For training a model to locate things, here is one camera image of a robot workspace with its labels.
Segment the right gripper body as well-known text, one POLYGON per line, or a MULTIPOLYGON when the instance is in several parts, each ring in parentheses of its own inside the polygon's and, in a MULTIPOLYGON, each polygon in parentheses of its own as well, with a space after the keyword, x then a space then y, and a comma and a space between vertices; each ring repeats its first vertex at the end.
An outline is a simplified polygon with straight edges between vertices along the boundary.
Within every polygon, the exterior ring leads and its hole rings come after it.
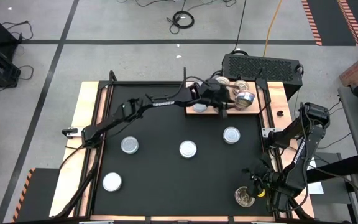
POLYGON ((283 180, 283 175, 274 170, 266 170, 257 172, 256 174, 258 177, 252 180, 253 182, 259 182, 260 184, 260 193, 258 194, 258 198, 262 198, 270 194, 271 191, 275 190, 283 180))

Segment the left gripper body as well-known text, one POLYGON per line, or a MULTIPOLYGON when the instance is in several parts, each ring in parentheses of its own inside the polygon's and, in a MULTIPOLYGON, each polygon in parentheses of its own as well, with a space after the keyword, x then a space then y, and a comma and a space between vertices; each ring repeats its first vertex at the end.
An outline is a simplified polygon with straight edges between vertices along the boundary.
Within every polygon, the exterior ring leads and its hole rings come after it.
POLYGON ((225 85, 218 82, 217 79, 205 80, 198 87, 198 93, 200 95, 198 103, 207 106, 221 106, 224 103, 231 102, 229 90, 225 85))

